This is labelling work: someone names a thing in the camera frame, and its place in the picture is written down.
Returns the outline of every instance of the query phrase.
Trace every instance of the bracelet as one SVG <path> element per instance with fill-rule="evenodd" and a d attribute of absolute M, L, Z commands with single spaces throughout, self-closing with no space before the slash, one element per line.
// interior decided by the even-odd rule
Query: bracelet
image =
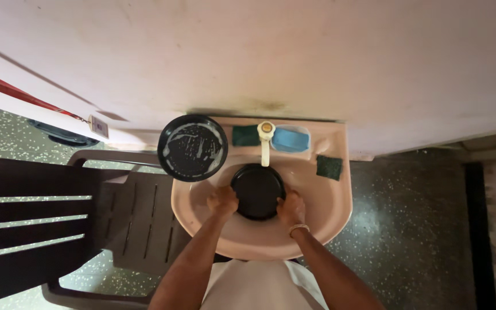
<path fill-rule="evenodd" d="M 294 231 L 294 229 L 296 228 L 305 228 L 307 229 L 307 231 L 309 232 L 309 226 L 307 226 L 306 224 L 296 224 L 296 225 L 293 225 L 290 229 L 288 229 L 288 235 L 292 238 L 292 232 Z"/>

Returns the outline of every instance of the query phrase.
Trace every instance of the person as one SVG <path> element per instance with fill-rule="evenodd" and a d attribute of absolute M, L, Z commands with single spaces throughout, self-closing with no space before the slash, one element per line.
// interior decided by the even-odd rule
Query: person
<path fill-rule="evenodd" d="M 221 230 L 239 201 L 220 187 L 207 204 L 211 216 L 184 248 L 156 289 L 149 310 L 384 309 L 355 273 L 311 235 L 297 191 L 277 198 L 277 215 L 298 243 L 313 274 L 292 261 L 231 260 L 213 264 Z"/>

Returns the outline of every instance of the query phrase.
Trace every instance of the pink sink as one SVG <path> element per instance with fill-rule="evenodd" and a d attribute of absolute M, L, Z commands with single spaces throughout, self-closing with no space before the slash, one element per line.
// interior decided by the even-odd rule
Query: pink sink
<path fill-rule="evenodd" d="M 214 117 L 232 141 L 233 125 L 255 125 L 262 119 Z M 307 207 L 306 223 L 321 243 L 329 242 L 349 221 L 353 205 L 349 175 L 346 125 L 312 121 L 270 120 L 275 125 L 303 126 L 311 132 L 308 151 L 288 154 L 271 151 L 270 166 L 279 172 L 284 182 L 299 191 Z M 174 180 L 171 206 L 175 217 L 193 236 L 210 216 L 206 197 L 215 187 L 229 185 L 231 178 L 248 163 L 261 162 L 261 147 L 233 147 L 223 167 L 207 180 L 186 183 Z M 340 181 L 316 175 L 316 155 L 340 157 L 343 172 Z M 252 221 L 234 214 L 225 225 L 217 253 L 242 260 L 291 259 L 301 256 L 296 243 L 275 217 L 264 222 Z"/>

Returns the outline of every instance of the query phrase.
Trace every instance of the chair backrest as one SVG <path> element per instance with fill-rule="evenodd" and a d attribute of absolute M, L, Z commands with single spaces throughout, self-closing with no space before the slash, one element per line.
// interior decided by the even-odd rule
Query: chair backrest
<path fill-rule="evenodd" d="M 127 174 L 76 166 L 0 159 L 0 197 L 91 196 L 88 200 L 0 202 L 0 223 L 83 215 L 70 221 L 0 228 L 0 298 L 64 276 L 97 255 L 95 199 L 105 179 Z M 76 239 L 44 245 L 40 242 Z M 13 247 L 34 244 L 26 250 Z"/>

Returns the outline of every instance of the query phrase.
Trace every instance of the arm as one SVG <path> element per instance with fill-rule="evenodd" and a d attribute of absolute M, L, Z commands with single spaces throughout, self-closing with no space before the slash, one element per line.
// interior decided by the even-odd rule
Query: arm
<path fill-rule="evenodd" d="M 156 289 L 148 310 L 196 310 L 210 280 L 217 240 L 237 210 L 239 201 L 231 187 L 220 187 L 208 197 L 212 215 L 179 254 Z"/>
<path fill-rule="evenodd" d="M 305 223 L 305 203 L 298 192 L 289 191 L 286 201 L 278 200 L 277 213 L 286 229 L 290 229 L 295 224 Z M 300 246 L 304 259 L 331 310 L 384 309 L 365 283 L 340 259 L 332 255 L 307 229 L 296 228 L 292 231 L 291 237 Z"/>

